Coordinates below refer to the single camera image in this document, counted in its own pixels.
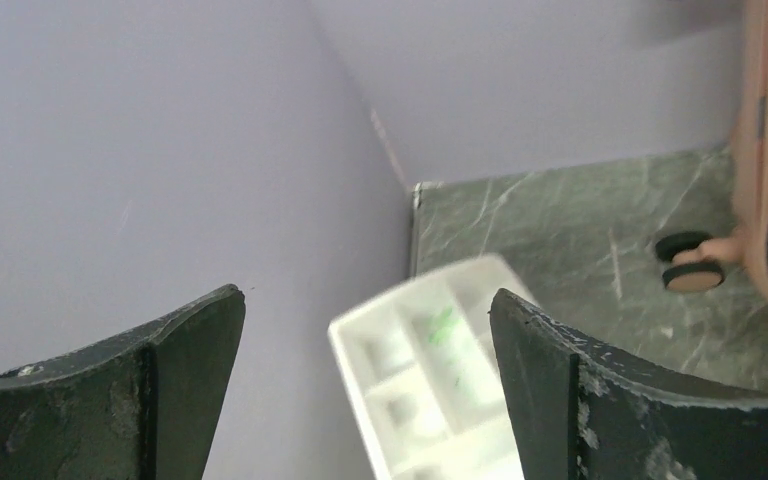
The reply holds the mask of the pink hard-shell suitcase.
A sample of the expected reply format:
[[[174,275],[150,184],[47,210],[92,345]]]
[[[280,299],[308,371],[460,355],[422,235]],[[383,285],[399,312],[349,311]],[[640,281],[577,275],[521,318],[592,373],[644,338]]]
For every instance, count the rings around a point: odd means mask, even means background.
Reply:
[[[768,1],[746,1],[742,96],[730,139],[740,264],[768,303]]]

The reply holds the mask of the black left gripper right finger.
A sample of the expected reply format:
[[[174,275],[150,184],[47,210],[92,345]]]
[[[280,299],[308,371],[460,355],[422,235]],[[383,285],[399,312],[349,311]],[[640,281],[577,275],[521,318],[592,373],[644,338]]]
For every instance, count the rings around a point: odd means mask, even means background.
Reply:
[[[768,479],[768,393],[682,374],[513,292],[489,319],[527,479]]]

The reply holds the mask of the white plastic drawer organizer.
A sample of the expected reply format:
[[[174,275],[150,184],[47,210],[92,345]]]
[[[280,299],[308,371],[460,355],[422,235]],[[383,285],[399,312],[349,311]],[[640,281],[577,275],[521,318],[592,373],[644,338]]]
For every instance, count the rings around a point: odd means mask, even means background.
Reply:
[[[519,479],[489,311],[529,290],[485,254],[405,281],[335,318],[328,337],[378,479]]]

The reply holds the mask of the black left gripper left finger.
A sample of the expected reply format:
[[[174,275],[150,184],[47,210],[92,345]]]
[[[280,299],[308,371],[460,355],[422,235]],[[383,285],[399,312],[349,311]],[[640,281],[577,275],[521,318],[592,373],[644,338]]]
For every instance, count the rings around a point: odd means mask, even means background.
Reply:
[[[0,375],[0,479],[199,479],[243,331],[234,285]]]

